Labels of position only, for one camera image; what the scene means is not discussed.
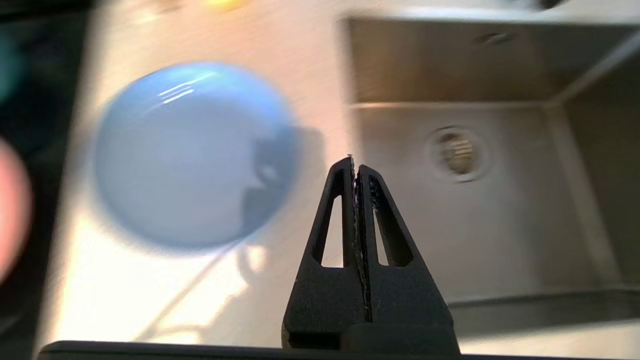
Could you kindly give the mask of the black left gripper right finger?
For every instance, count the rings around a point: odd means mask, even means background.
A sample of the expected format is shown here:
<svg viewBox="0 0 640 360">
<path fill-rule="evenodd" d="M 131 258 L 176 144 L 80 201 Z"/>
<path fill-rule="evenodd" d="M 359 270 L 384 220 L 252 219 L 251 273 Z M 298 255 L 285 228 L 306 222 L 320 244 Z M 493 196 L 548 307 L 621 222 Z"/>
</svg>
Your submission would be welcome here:
<svg viewBox="0 0 640 360">
<path fill-rule="evenodd" d="M 358 169 L 358 240 L 365 322 L 358 350 L 382 354 L 458 354 L 450 310 L 382 175 Z"/>
</svg>

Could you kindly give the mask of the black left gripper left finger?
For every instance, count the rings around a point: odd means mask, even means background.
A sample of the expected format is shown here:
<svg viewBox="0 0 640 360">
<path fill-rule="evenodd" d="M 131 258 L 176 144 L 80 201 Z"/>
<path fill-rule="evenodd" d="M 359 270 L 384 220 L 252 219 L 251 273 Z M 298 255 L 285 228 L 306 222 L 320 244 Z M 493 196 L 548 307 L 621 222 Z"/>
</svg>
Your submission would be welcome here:
<svg viewBox="0 0 640 360">
<path fill-rule="evenodd" d="M 339 350 L 343 333 L 367 319 L 364 265 L 357 239 L 354 160 L 345 157 L 328 173 L 281 326 L 284 349 Z M 333 206 L 339 216 L 343 266 L 323 266 Z"/>
</svg>

